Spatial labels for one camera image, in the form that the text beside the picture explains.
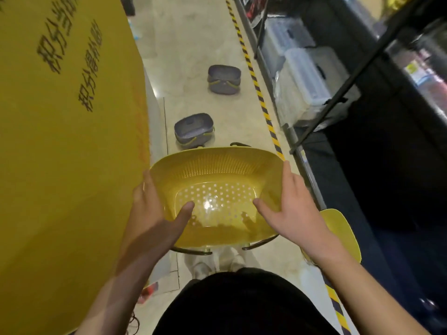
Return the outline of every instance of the black cloth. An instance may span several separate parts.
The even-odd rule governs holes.
[[[256,268],[192,280],[153,335],[330,334],[338,332],[310,299],[282,277]]]

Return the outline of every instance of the gray basket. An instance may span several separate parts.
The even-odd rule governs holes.
[[[208,84],[212,92],[233,95],[240,89],[239,68],[225,65],[213,65],[208,69]]]
[[[183,149],[197,148],[211,139],[213,125],[213,119],[208,114],[194,114],[174,125],[175,137]]]

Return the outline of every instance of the yellow colander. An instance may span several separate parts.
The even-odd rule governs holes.
[[[251,147],[199,148],[168,155],[151,169],[165,217],[188,201],[193,216],[177,248],[247,245],[276,235],[252,201],[281,208],[282,160]]]

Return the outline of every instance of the yellow and black hazard tape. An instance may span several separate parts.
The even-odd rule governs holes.
[[[329,297],[331,298],[332,306],[335,309],[335,314],[337,315],[338,322],[342,327],[343,335],[351,335],[351,331],[349,330],[348,322],[346,321],[345,316],[343,315],[342,304],[338,299],[337,293],[334,288],[332,288],[331,282],[327,279],[327,277],[323,274],[323,280],[325,281],[326,289],[328,291]]]
[[[256,74],[254,73],[254,69],[251,64],[249,52],[247,51],[247,47],[245,47],[245,43],[242,38],[242,33],[240,32],[236,17],[234,16],[234,13],[233,13],[233,9],[231,8],[231,3],[229,0],[225,0],[225,2],[227,4],[227,8],[230,13],[231,19],[233,20],[234,28],[237,31],[239,43],[242,47],[242,51],[244,53],[245,61],[247,62],[247,66],[249,67],[249,71],[250,71],[250,75],[253,80],[254,88],[256,89],[257,98],[259,100],[259,103],[261,104],[262,113],[264,114],[264,117],[265,117],[265,122],[267,123],[267,127],[269,128],[269,131],[270,131],[270,136],[272,137],[273,144],[275,145],[276,154],[278,154],[278,156],[282,159],[282,161],[284,161],[285,160],[284,154],[282,153],[281,146],[279,144],[278,138],[275,133],[275,129],[273,128],[272,120],[271,120],[269,112],[267,110],[267,106],[265,105],[264,97],[262,96],[262,93],[261,93],[261,88],[260,88],[259,84],[257,83]]]
[[[257,98],[259,100],[259,103],[261,104],[262,112],[265,117],[265,122],[267,123],[267,127],[270,131],[270,136],[272,137],[273,144],[275,145],[276,153],[278,156],[284,161],[284,154],[282,153],[281,146],[279,145],[278,138],[276,137],[275,129],[273,128],[272,120],[270,118],[269,112],[267,110],[267,106],[264,102],[264,97],[261,93],[261,88],[257,82],[256,74],[254,73],[254,69],[250,60],[249,52],[247,48],[245,47],[244,40],[242,38],[242,33],[240,32],[239,26],[237,24],[236,17],[234,16],[233,9],[231,8],[231,3],[229,0],[225,0],[225,3],[227,4],[228,12],[230,13],[231,19],[234,24],[234,28],[237,32],[237,37],[239,38],[239,43],[242,47],[242,51],[245,56],[245,61],[247,62],[247,66],[249,67],[250,75],[253,79],[254,88],[256,89]],[[342,305],[340,304],[340,300],[338,299],[337,293],[335,292],[334,288],[332,288],[332,284],[327,280],[327,278],[323,275],[323,279],[326,284],[326,289],[328,291],[329,297],[332,301],[332,306],[335,310],[335,314],[337,315],[338,321],[342,327],[343,335],[351,335],[351,331],[349,330],[348,323],[346,322],[346,318],[343,315]]]

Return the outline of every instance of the white storage bin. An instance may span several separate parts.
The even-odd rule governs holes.
[[[331,47],[317,47],[307,49],[311,59],[322,72],[326,86],[329,89],[331,97],[337,93],[343,83],[349,78],[345,66],[338,58]],[[360,98],[360,91],[356,85],[353,85],[344,95],[344,102],[339,102],[321,122],[316,130],[324,129],[328,125],[341,121],[348,116],[348,108],[351,104]]]
[[[310,121],[331,98],[320,72],[304,48],[292,48],[285,53],[274,96],[279,123],[289,126]]]
[[[287,50],[314,46],[315,42],[300,18],[273,17],[265,20],[261,52],[271,78],[281,70]]]

